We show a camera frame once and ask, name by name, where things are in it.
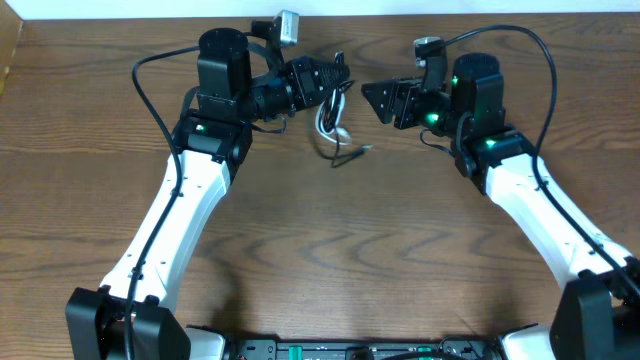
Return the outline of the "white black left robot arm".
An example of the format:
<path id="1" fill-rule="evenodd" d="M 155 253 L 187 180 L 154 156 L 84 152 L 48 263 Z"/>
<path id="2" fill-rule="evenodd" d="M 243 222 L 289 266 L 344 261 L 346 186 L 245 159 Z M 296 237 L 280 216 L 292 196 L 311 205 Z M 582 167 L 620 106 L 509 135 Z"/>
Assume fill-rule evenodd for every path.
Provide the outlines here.
<path id="1" fill-rule="evenodd" d="M 77 288 L 65 308 L 77 359 L 225 359 L 226 338 L 175 317 L 179 291 L 213 210 L 229 191 L 255 133 L 329 101 L 349 78 L 342 54 L 285 60 L 297 34 L 255 22 L 216 28 L 194 47 L 199 83 L 164 131 L 170 148 L 161 187 L 135 237 L 95 290 Z"/>

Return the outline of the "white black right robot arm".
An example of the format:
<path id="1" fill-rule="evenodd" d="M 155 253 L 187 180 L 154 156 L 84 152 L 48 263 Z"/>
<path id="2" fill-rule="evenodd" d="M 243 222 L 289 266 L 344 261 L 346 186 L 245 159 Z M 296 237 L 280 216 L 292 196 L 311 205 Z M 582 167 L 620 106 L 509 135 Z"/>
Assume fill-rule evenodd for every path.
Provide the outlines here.
<path id="1" fill-rule="evenodd" d="M 459 57 L 450 80 L 445 56 L 427 62 L 425 78 L 362 85 L 380 121 L 422 126 L 448 137 L 458 171 L 501 207 L 545 260 L 562 296 L 548 326 L 499 338 L 504 359 L 636 359 L 639 261 L 604 235 L 562 191 L 526 137 L 505 121 L 504 78 L 489 54 Z"/>

